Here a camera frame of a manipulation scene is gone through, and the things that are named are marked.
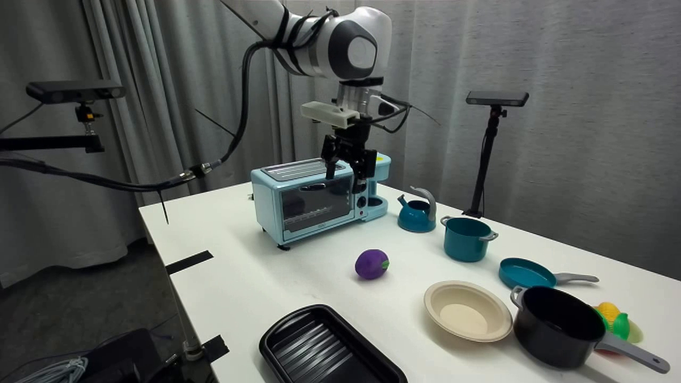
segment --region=white table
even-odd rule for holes
[[[230,353],[212,364],[222,381],[263,381],[266,364],[258,352],[262,335],[283,316],[328,304],[395,363],[411,383],[439,381],[681,381],[681,283],[595,254],[587,254],[530,233],[487,222],[501,238],[479,265],[459,265],[444,256],[444,230],[411,235],[395,226],[399,190],[379,188],[390,214],[370,224],[355,224],[293,246],[290,252],[260,230],[251,186],[243,184],[161,206],[140,210],[147,230],[164,260],[210,252],[216,259],[173,274],[173,283],[200,337],[218,335]],[[439,217],[459,212],[439,205]],[[384,250],[390,270],[361,283],[354,265],[363,250]],[[497,281],[497,262],[527,259],[553,273],[599,274],[599,288],[563,291],[599,304],[615,303],[642,330],[641,347],[672,364],[658,376],[627,359],[594,353],[578,370],[555,370],[530,361],[508,337],[496,345],[472,345],[436,330],[424,311],[424,291],[439,281],[470,281],[506,303]]]

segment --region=black saucepan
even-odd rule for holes
[[[515,339],[551,366],[578,368],[599,349],[627,355],[662,376],[671,370],[667,361],[611,337],[600,316],[574,296],[551,288],[515,288],[511,301],[519,307]]]

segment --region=gray floor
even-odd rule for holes
[[[0,383],[137,328],[151,330],[161,359],[195,339],[154,247],[137,243],[109,267],[43,270],[0,291]],[[192,364],[186,376],[204,381],[209,368]]]

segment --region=black baking tray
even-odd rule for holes
[[[326,304],[299,310],[262,339],[283,383],[407,383],[405,372]]]

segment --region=yellow object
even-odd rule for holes
[[[602,303],[595,307],[595,311],[609,326],[613,326],[619,316],[619,310],[613,303]]]

